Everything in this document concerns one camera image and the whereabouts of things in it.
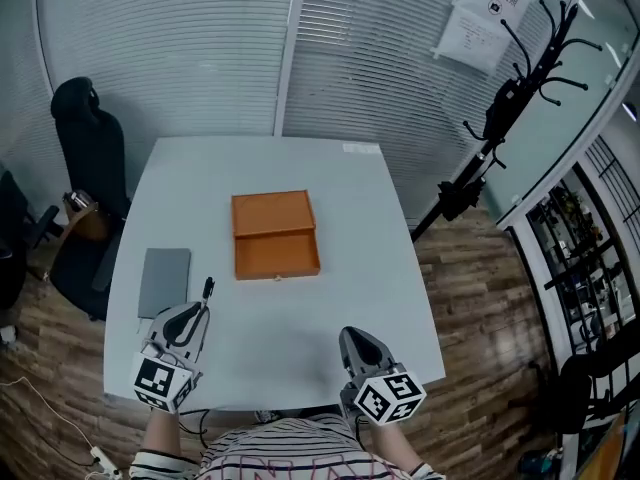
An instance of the white table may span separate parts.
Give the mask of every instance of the white table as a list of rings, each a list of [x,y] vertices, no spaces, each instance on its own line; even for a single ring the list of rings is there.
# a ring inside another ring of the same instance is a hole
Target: white table
[[[237,281],[231,195],[307,189],[322,270],[282,281]],[[377,147],[323,139],[159,139],[138,185],[111,285],[104,390],[135,398],[133,354],[145,252],[191,250],[189,300],[212,276],[211,323],[197,389],[181,409],[291,409],[337,403],[348,381],[340,330],[382,340],[423,383],[444,377],[429,300]]]

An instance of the paper sign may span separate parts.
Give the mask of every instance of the paper sign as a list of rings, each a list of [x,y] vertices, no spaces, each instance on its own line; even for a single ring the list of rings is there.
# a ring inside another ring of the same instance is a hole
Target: paper sign
[[[531,0],[456,0],[438,55],[493,73],[509,46],[511,36],[500,23],[518,28]]]

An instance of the coat rack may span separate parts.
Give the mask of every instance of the coat rack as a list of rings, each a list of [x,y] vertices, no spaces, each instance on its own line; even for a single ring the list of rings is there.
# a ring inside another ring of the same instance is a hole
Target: coat rack
[[[569,39],[565,41],[569,28],[578,14],[577,4],[573,5],[567,12],[567,4],[562,1],[560,2],[560,23],[556,28],[556,22],[549,8],[543,0],[540,0],[539,3],[551,21],[551,39],[549,40],[549,44],[545,48],[542,57],[540,57],[540,61],[532,70],[531,60],[524,45],[520,42],[514,31],[511,30],[507,22],[504,19],[500,20],[502,26],[507,29],[507,32],[513,37],[513,40],[520,47],[524,55],[527,66],[526,76],[521,71],[518,63],[514,62],[513,67],[517,77],[515,80],[509,78],[502,87],[498,89],[493,103],[485,113],[486,121],[482,136],[478,135],[467,121],[462,123],[471,136],[476,140],[484,142],[484,145],[453,183],[444,181],[438,185],[440,188],[438,202],[422,222],[412,231],[411,239],[414,242],[440,214],[442,214],[445,219],[451,221],[464,212],[469,206],[475,207],[478,204],[480,192],[486,183],[484,179],[486,172],[494,165],[499,165],[502,169],[507,168],[496,155],[496,150],[498,146],[504,143],[505,136],[536,92],[538,92],[545,101],[556,106],[562,105],[562,102],[548,98],[543,94],[542,88],[544,85],[551,82],[558,82],[572,85],[584,91],[589,89],[587,84],[562,77],[549,77],[549,73],[553,69],[562,66],[562,61],[559,61],[558,57],[567,46],[584,44],[599,51],[602,51],[602,46],[585,39]],[[489,154],[491,154],[492,158],[488,167],[480,176],[471,181]]]

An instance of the wooden box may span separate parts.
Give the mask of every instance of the wooden box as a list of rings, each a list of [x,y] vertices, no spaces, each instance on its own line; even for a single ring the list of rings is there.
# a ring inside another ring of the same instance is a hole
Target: wooden box
[[[231,197],[236,279],[315,276],[316,222],[306,190]]]

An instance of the window blinds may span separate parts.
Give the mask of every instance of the window blinds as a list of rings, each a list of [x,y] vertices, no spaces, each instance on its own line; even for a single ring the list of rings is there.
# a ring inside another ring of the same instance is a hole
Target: window blinds
[[[271,135],[291,0],[38,0],[54,89],[88,76],[135,186],[157,137]]]
[[[410,226],[477,149],[462,121],[481,133],[513,62],[524,65],[513,41],[494,76],[435,60],[451,1],[304,0],[296,38],[284,135],[379,142]],[[533,0],[517,31],[532,60],[549,30]]]
[[[49,113],[31,0],[0,0],[0,16],[0,163],[40,214],[60,202],[69,177]]]

